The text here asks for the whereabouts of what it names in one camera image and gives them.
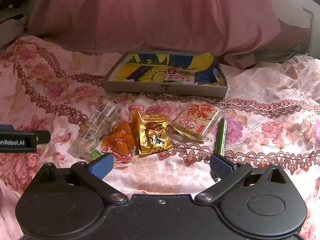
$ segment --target label sticker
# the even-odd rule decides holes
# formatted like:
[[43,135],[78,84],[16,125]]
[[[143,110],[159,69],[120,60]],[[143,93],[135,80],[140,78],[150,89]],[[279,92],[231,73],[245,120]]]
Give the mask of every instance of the label sticker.
[[204,129],[204,125],[200,125],[199,129],[198,129],[198,132],[202,132]]
[[94,149],[90,154],[89,157],[93,160],[95,160],[96,158],[99,158],[102,154],[100,152],[98,152],[96,149]]
[[102,105],[99,109],[96,110],[94,115],[89,119],[89,123],[94,124],[100,115],[104,114],[106,117],[109,117],[115,111],[115,106],[112,103],[108,103],[106,106]]
[[89,129],[82,140],[87,142],[90,139],[91,135],[94,133],[94,131],[95,129]]
[[134,109],[139,109],[139,110],[141,110],[141,111],[144,111],[144,107],[143,107],[143,106],[140,106],[140,105],[133,105],[133,106],[130,106],[130,107],[128,108],[129,112],[131,112],[131,111],[134,110]]
[[190,126],[191,128],[193,128],[193,127],[196,126],[196,123],[195,123],[195,122],[189,122],[189,123],[188,123],[188,126]]
[[1,146],[24,146],[25,141],[24,140],[0,140]]
[[180,122],[182,122],[183,124],[186,124],[188,122],[188,119],[182,118]]

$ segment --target floral bedsheet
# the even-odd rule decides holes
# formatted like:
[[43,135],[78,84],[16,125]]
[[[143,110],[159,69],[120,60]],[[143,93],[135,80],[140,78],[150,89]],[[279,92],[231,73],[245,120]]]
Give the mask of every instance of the floral bedsheet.
[[[21,130],[49,130],[52,140],[36,153],[0,154],[0,239],[22,232],[14,207],[46,162],[70,167],[79,161],[67,150],[90,109],[103,98],[146,107],[146,113],[173,120],[191,99],[218,106],[228,119],[225,155],[233,161],[265,168],[279,162],[308,206],[301,230],[306,240],[320,239],[320,61],[308,56],[284,64],[259,63],[249,70],[221,66],[228,80],[226,98],[165,94],[106,93],[103,76],[120,54],[87,55],[63,50],[34,36],[15,41],[0,57],[0,123]],[[207,142],[190,143],[171,135],[170,151],[135,157],[126,168],[113,169],[105,181],[128,196],[134,193],[195,195],[214,184]]]

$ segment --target fabric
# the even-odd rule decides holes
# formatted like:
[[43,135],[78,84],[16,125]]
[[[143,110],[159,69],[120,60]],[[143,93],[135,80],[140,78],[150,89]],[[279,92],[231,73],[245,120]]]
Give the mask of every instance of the fabric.
[[276,36],[276,38],[274,38],[271,42],[260,47],[259,50],[281,50],[287,48],[294,48],[300,44],[305,44],[305,46],[309,50],[313,24],[313,16],[310,15],[310,17],[311,19],[309,28],[293,26],[279,19],[281,33],[279,33],[279,35]]
[[4,47],[6,44],[15,41],[23,35],[25,20],[26,18],[20,20],[9,19],[0,24],[0,55],[5,51]]
[[280,50],[255,51],[254,56],[257,62],[264,61],[270,63],[284,63],[294,56],[302,56],[308,54],[308,48],[305,44],[299,44],[294,48],[286,48]]
[[280,25],[270,0],[37,0],[28,32],[71,51],[210,52],[245,68]]
[[[229,88],[226,98],[144,93],[106,93],[103,76],[120,54],[86,55],[28,36],[18,39],[0,58],[0,123],[19,130],[49,130],[52,140],[36,153],[0,154],[0,238],[16,240],[22,232],[14,206],[40,167],[53,162],[70,167],[79,161],[67,153],[89,109],[103,98],[142,105],[147,114],[165,114],[171,122],[192,99],[214,104],[228,120],[230,160],[265,168],[277,161],[308,206],[301,230],[306,240],[320,239],[320,61],[295,56],[281,64],[261,62],[239,70],[221,65]],[[134,157],[126,168],[105,178],[129,197],[134,193],[193,196],[214,184],[210,155],[217,125],[204,144],[169,134],[174,148]]]

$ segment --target barcode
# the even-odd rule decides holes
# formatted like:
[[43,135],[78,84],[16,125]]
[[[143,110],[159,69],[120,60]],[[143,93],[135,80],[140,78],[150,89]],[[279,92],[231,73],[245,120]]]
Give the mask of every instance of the barcode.
[[86,135],[83,137],[83,140],[87,142],[87,141],[89,140],[90,136],[93,134],[94,131],[95,131],[94,129],[89,129],[89,131],[88,131],[88,132],[86,133]]

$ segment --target gray cloth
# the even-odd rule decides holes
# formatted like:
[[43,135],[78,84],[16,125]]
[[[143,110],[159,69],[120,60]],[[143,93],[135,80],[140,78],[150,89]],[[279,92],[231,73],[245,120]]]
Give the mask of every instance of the gray cloth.
[[26,18],[10,19],[0,24],[0,55],[4,53],[12,41],[24,35]]
[[299,44],[294,48],[281,50],[256,51],[254,56],[256,62],[284,63],[293,56],[302,56],[308,54],[308,48],[305,44]]

